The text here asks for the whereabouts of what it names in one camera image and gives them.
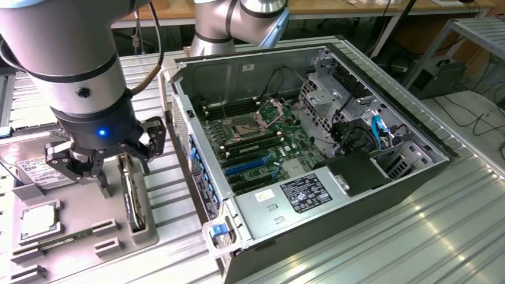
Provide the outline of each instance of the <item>metal table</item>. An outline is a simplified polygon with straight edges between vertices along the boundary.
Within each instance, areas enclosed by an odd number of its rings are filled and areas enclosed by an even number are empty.
[[[503,170],[346,41],[325,37],[285,41],[279,46],[317,42],[335,45],[461,158],[398,206],[241,282],[433,283],[467,280],[498,283],[505,279]],[[172,60],[184,56],[182,52],[166,54],[165,67],[169,69],[165,73],[173,74]],[[122,59],[129,84],[144,76],[154,61],[156,56]],[[140,116],[146,112],[149,115],[161,113],[154,84],[140,95],[144,99],[134,101]],[[162,90],[169,101],[168,84]],[[104,279],[108,283],[220,283],[220,271],[200,236],[194,206],[172,149],[168,141],[166,155],[152,162],[154,171],[146,176],[160,242],[136,255],[78,273],[65,279],[65,283],[98,283]],[[10,198],[12,194],[5,191],[0,197],[4,232],[0,238],[9,235],[5,225],[10,221]],[[0,244],[5,245],[5,240],[0,239]]]
[[[402,85],[410,88],[418,74],[421,73],[425,62],[433,57],[437,49],[445,42],[450,32],[457,32],[463,38],[467,38],[475,44],[478,44],[483,49],[486,49],[493,55],[495,55],[501,60],[505,60],[505,20],[498,18],[482,18],[482,19],[457,19],[449,20],[445,24],[442,30],[439,31],[431,45],[425,52],[425,55],[410,69],[407,75],[405,76]],[[449,49],[446,55],[453,56],[457,48],[461,46],[455,44],[453,48]]]

